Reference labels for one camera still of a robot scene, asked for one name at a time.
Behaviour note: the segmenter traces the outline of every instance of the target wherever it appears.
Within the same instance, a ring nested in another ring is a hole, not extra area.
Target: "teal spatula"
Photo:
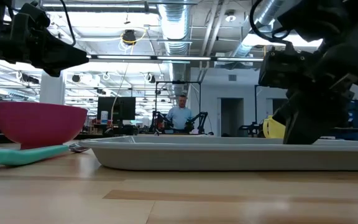
[[[21,166],[47,159],[68,151],[68,146],[49,146],[37,149],[0,149],[0,165]]]

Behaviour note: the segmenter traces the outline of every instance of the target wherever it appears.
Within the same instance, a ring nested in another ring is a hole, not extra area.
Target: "white tray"
[[[358,141],[126,136],[89,139],[99,162],[127,170],[358,170]]]

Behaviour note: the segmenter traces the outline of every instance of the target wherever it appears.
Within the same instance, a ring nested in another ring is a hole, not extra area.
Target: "computer monitor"
[[[99,97],[98,98],[98,116],[101,119],[101,112],[107,111],[109,113],[108,119],[111,117],[111,107],[116,97]],[[119,114],[119,107],[122,107],[122,113]],[[113,120],[135,120],[136,97],[117,97],[116,104],[113,110]]]

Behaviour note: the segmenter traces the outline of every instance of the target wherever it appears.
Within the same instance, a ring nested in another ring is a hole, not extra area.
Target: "man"
[[[173,123],[173,128],[177,130],[184,130],[186,122],[191,119],[191,110],[186,107],[187,97],[180,95],[178,99],[178,106],[173,107],[168,112],[166,118]]]

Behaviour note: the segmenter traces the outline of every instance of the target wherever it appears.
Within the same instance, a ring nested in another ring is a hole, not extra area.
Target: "table surface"
[[[358,172],[133,172],[68,152],[0,166],[3,223],[358,223]]]

